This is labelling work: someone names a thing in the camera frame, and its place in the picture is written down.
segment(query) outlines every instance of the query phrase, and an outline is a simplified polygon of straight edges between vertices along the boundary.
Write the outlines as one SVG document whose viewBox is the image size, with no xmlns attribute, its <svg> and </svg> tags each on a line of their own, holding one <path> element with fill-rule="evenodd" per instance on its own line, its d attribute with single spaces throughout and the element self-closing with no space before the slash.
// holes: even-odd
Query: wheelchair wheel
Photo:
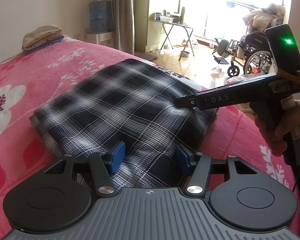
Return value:
<svg viewBox="0 0 300 240">
<path fill-rule="evenodd" d="M 232 62 L 231 62 L 231 66 L 228 68 L 228 76 L 229 77 L 236 77 L 236 76 L 239 76 L 240 74 L 240 69 L 238 66 L 234 65 Z"/>
<path fill-rule="evenodd" d="M 260 73 L 268 74 L 271 67 L 271 54 L 266 50 L 252 51 L 246 58 L 243 69 L 244 74 Z"/>
</svg>

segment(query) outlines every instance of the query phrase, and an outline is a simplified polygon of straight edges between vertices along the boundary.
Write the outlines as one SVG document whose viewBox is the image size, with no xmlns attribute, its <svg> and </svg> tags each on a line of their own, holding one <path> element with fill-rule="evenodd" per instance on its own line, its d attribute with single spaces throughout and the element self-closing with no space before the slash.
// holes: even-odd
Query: white cabinet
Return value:
<svg viewBox="0 0 300 240">
<path fill-rule="evenodd" d="M 86 34 L 86 40 L 89 43 L 93 44 L 99 44 L 103 46 L 107 46 L 110 48 L 114 47 L 114 42 L 113 42 L 113 37 L 114 33 L 113 32 L 108 32 L 108 33 L 87 33 Z"/>
</svg>

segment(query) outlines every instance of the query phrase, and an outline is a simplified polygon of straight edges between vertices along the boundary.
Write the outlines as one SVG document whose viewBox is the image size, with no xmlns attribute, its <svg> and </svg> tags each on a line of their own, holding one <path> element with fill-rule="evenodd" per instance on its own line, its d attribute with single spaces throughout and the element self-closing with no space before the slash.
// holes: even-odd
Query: bottle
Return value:
<svg viewBox="0 0 300 240">
<path fill-rule="evenodd" d="M 186 8 L 183 7 L 183 8 L 181 9 L 180 24 L 183 24 L 183 19 L 184 19 L 184 17 L 185 17 L 185 12 L 186 12 Z"/>
</svg>

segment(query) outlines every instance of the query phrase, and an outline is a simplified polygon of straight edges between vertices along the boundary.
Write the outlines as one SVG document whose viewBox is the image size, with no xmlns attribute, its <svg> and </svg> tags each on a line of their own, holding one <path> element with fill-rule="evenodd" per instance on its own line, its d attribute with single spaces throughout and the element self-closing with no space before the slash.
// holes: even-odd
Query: blue gripper pad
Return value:
<svg viewBox="0 0 300 240">
<path fill-rule="evenodd" d="M 117 173 L 120 165 L 126 154 L 126 145 L 123 141 L 118 141 L 111 150 L 106 154 L 108 163 L 108 171 L 110 173 Z"/>
<path fill-rule="evenodd" d="M 183 173 L 186 175 L 191 175 L 197 166 L 192 152 L 190 152 L 187 147 L 180 143 L 176 146 L 175 154 L 177 162 L 180 165 Z"/>
</svg>

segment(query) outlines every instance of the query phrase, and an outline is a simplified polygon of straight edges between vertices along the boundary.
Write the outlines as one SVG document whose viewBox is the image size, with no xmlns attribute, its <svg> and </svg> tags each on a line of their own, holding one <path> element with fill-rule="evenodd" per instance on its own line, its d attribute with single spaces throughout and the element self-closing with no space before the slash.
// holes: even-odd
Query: plastic container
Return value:
<svg viewBox="0 0 300 240">
<path fill-rule="evenodd" d="M 167 16 L 160 15 L 160 21 L 162 21 L 162 22 L 172 23 L 173 19 L 174 19 L 173 17 L 167 17 Z"/>
<path fill-rule="evenodd" d="M 155 13 L 155 20 L 160 21 L 160 15 L 163 15 L 162 13 Z"/>
<path fill-rule="evenodd" d="M 90 30 L 93 33 L 112 32 L 111 2 L 99 0 L 89 3 Z"/>
</svg>

